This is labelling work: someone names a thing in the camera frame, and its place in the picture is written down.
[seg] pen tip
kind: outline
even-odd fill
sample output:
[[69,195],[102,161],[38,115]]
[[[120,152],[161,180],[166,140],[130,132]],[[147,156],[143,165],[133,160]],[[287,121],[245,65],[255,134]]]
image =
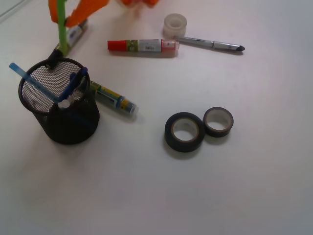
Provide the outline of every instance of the pen tip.
[[243,47],[243,46],[240,46],[240,47],[238,47],[237,49],[236,49],[236,51],[244,51],[245,50],[245,48]]

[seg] black mesh pencil holder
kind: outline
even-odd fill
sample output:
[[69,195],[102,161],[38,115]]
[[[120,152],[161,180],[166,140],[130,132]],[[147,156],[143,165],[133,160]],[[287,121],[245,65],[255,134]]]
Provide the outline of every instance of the black mesh pencil holder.
[[[44,60],[31,67],[27,74],[48,88],[57,97],[70,82],[70,75],[77,73],[83,66],[78,62],[62,58],[51,70]],[[19,85],[22,104],[36,117],[45,133],[54,141],[62,144],[76,144],[88,139],[97,129],[99,111],[89,92],[90,78],[87,74],[83,84],[71,95],[73,103],[60,109],[50,98],[33,87],[24,79]]]

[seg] black tape roll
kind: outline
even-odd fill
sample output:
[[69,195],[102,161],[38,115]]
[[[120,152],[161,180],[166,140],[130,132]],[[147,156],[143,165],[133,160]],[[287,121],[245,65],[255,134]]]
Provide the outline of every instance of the black tape roll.
[[[174,134],[174,127],[187,123],[196,128],[196,136],[189,141],[182,141]],[[178,152],[191,152],[196,150],[202,143],[205,136],[203,122],[196,115],[191,113],[178,113],[171,116],[165,124],[165,140],[167,144]]]
[[[227,122],[227,127],[223,130],[216,130],[208,125],[210,120],[219,121],[223,120]],[[205,112],[203,117],[205,132],[212,137],[224,137],[230,132],[233,127],[234,118],[233,115],[226,109],[221,107],[214,107]]]

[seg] small tape roll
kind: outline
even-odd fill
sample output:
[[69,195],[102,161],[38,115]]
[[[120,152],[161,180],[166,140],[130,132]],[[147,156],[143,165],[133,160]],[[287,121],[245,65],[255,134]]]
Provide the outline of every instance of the small tape roll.
[[[223,130],[216,130],[213,127],[209,126],[210,121],[216,122],[226,122],[226,128]],[[233,115],[226,109],[221,107],[214,107],[205,112],[203,117],[205,132],[212,137],[224,137],[227,136],[230,132],[230,129],[234,125]]]
[[182,37],[186,33],[187,19],[181,14],[170,14],[164,19],[164,35],[173,37]]
[[[195,129],[195,137],[188,141],[177,138],[174,128],[178,125],[189,124]],[[178,152],[191,152],[196,150],[202,143],[205,136],[203,122],[196,115],[191,113],[177,113],[171,116],[165,124],[165,140],[167,144]]]

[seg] pen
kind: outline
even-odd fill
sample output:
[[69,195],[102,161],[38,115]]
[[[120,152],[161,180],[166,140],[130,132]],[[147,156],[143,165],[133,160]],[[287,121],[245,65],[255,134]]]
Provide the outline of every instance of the pen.
[[232,50],[232,51],[244,51],[245,48],[241,45],[230,44],[230,43],[222,43],[222,42],[215,42],[197,38],[187,38],[187,37],[179,37],[175,38],[177,41],[181,43],[188,43],[213,49],[220,49],[220,50]]
[[44,93],[48,98],[52,99],[54,103],[58,103],[59,99],[55,96],[51,91],[49,91],[45,86],[40,84],[37,80],[35,80],[32,76],[28,75],[24,70],[22,70],[18,65],[15,63],[10,64],[10,69],[16,72],[19,76],[29,82],[31,85],[36,87],[39,91]]
[[81,83],[81,80],[84,76],[86,76],[88,72],[88,69],[86,67],[81,68],[77,74],[71,74],[71,76],[74,76],[68,86],[64,89],[64,91],[61,93],[59,99],[64,100],[67,99],[75,90],[76,87],[78,87]]

